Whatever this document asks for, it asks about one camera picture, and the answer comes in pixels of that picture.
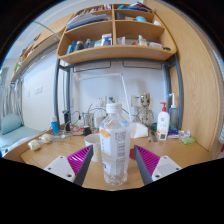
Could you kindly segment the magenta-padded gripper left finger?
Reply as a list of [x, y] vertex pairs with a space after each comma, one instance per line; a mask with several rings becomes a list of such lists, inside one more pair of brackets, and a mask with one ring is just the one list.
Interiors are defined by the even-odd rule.
[[87, 146], [68, 157], [60, 155], [44, 168], [56, 176], [82, 186], [90, 161], [93, 156], [93, 146]]

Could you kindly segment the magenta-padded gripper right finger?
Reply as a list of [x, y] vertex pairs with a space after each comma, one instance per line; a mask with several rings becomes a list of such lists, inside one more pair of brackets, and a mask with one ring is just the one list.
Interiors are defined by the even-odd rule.
[[145, 185], [181, 170], [181, 167], [167, 155], [159, 157], [137, 145], [134, 146], [134, 157]]

